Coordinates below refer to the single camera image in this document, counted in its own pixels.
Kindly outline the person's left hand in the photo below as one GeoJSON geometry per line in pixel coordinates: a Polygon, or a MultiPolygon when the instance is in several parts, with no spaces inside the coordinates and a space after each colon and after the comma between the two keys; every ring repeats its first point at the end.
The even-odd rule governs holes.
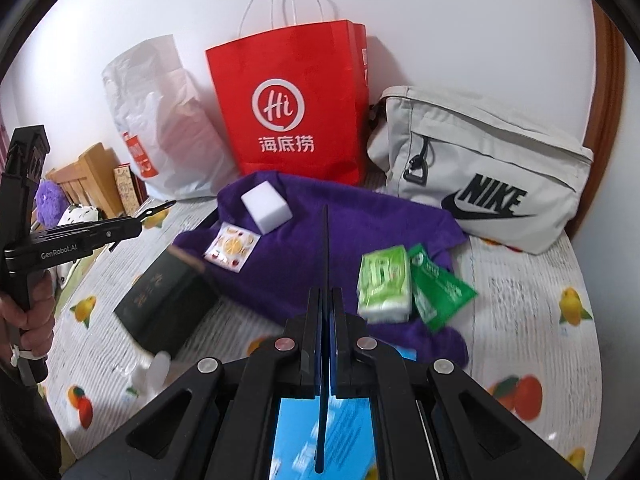
{"type": "Polygon", "coordinates": [[[9,365],[12,356],[9,336],[6,330],[10,326],[22,332],[21,347],[32,352],[36,358],[45,356],[52,346],[54,330],[55,298],[52,278],[49,271],[43,273],[40,281],[32,286],[30,293],[32,306],[23,311],[13,299],[1,294],[1,362],[9,365]]]}

